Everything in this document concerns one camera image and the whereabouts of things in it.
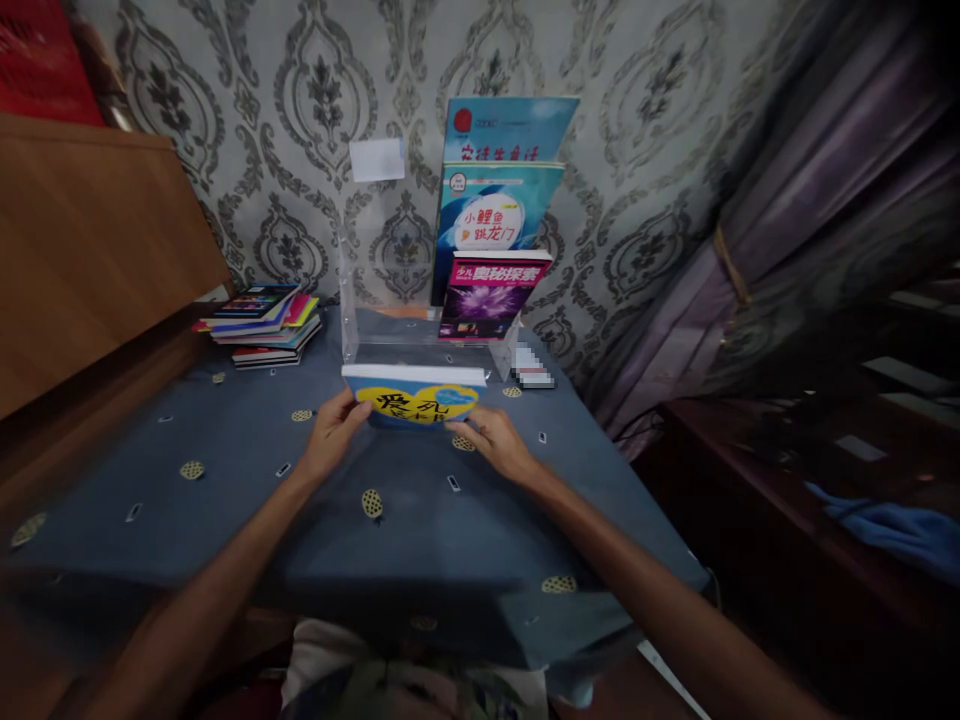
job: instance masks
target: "person's left hand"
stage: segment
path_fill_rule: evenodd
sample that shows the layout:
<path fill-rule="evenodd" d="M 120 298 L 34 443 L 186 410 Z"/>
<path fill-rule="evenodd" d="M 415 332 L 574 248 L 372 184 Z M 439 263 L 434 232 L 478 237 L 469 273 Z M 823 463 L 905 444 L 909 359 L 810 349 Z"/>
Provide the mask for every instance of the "person's left hand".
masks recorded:
<path fill-rule="evenodd" d="M 340 464 L 354 433 L 370 417 L 373 404 L 357 405 L 349 388 L 327 400 L 317 411 L 307 449 L 294 474 L 319 485 Z"/>

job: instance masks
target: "blue cloth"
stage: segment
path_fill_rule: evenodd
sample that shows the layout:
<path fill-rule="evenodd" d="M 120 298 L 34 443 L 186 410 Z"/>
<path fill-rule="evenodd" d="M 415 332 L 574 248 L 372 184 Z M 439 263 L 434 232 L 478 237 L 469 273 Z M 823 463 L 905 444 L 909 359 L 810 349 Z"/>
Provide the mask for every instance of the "blue cloth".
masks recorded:
<path fill-rule="evenodd" d="M 862 510 L 840 518 L 840 524 L 867 545 L 960 587 L 960 523 L 956 520 L 926 508 L 835 498 L 814 483 L 805 484 L 826 503 L 824 512 L 834 519 L 863 505 Z"/>
<path fill-rule="evenodd" d="M 293 414 L 316 409 L 343 388 L 339 308 L 324 313 L 324 328 L 300 365 L 274 374 L 238 372 L 228 353 L 211 348 L 208 360 L 126 423 L 69 494 L 43 508 L 46 523 L 3 565 L 63 573 L 43 592 L 71 602 L 89 597 L 105 616 L 130 600 L 118 586 L 160 592 L 184 583 L 300 457 L 313 423 Z M 358 361 L 436 363 L 422 341 L 424 334 L 436 337 L 437 323 L 360 315 L 358 323 L 375 324 L 374 335 L 400 333 L 411 342 L 362 345 Z M 492 376 L 480 402 L 503 408 L 539 460 L 699 591 L 707 581 L 703 568 L 540 341 L 528 329 L 521 339 L 557 388 L 507 397 L 503 390 L 515 385 Z M 443 352 L 490 357 L 485 348 Z M 225 379 L 214 384 L 221 372 Z M 203 476 L 181 477 L 180 467 L 194 461 Z M 451 475 L 460 492 L 452 490 Z M 371 489 L 382 500 L 379 523 L 361 502 Z M 125 522 L 136 503 L 142 507 L 135 520 Z M 557 592 L 557 577 L 572 578 L 576 592 Z M 109 591 L 97 593 L 106 580 L 113 581 Z M 616 598 L 533 500 L 444 432 L 362 428 L 292 528 L 253 602 L 343 625 L 377 649 L 414 640 L 505 667 L 549 664 L 569 678 L 567 686 L 622 655 L 631 644 L 624 633 L 633 634 L 633 645 L 640 640 Z M 58 606 L 54 599 L 45 604 Z"/>

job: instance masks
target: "purple flower book cover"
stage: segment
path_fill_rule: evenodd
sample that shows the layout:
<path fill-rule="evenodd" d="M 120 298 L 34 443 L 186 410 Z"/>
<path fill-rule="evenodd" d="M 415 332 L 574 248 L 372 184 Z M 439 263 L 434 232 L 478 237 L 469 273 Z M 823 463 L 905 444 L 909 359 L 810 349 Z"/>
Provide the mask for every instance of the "purple flower book cover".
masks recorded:
<path fill-rule="evenodd" d="M 440 339 L 502 340 L 552 262 L 543 251 L 457 252 Z"/>

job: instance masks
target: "finger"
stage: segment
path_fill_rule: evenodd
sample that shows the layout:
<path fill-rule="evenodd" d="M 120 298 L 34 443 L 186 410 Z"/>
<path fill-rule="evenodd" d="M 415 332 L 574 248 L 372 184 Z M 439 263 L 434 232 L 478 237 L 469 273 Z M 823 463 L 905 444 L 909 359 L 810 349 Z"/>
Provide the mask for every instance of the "finger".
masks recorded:
<path fill-rule="evenodd" d="M 357 431 L 357 428 L 367 421 L 371 412 L 373 412 L 373 403 L 369 400 L 357 405 L 350 411 L 350 414 L 344 418 L 343 425 L 340 426 L 343 428 L 342 432 L 346 434 L 347 437 L 352 437 Z"/>
<path fill-rule="evenodd" d="M 452 430 L 460 437 L 469 440 L 476 445 L 477 449 L 481 451 L 489 450 L 491 448 L 490 441 L 466 423 L 449 422 L 444 423 L 443 426 L 447 430 Z"/>
<path fill-rule="evenodd" d="M 347 408 L 351 407 L 354 402 L 356 401 L 353 399 L 353 392 L 350 388 L 345 387 L 321 405 L 317 414 L 322 413 L 333 417 L 343 417 L 346 414 Z"/>
<path fill-rule="evenodd" d="M 496 417 L 496 411 L 492 408 L 477 405 L 470 411 L 470 416 L 467 420 L 472 421 L 474 425 L 480 428 L 480 432 L 484 435 L 488 435 L 490 428 L 494 426 Z"/>

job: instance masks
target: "hand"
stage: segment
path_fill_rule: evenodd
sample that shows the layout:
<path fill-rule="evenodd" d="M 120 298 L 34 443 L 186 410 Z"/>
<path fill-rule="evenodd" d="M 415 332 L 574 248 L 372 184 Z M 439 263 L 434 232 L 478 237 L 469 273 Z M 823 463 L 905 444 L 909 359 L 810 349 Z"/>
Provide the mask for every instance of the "hand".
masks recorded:
<path fill-rule="evenodd" d="M 349 388 L 327 400 L 317 411 L 307 449 L 294 474 L 320 484 L 340 464 L 354 433 L 370 417 L 371 402 L 357 405 Z"/>
<path fill-rule="evenodd" d="M 549 471 L 527 450 L 503 410 L 477 406 L 470 411 L 468 420 L 477 430 L 465 422 L 448 422 L 445 427 L 476 445 L 480 454 L 505 478 L 529 486 L 549 476 Z"/>

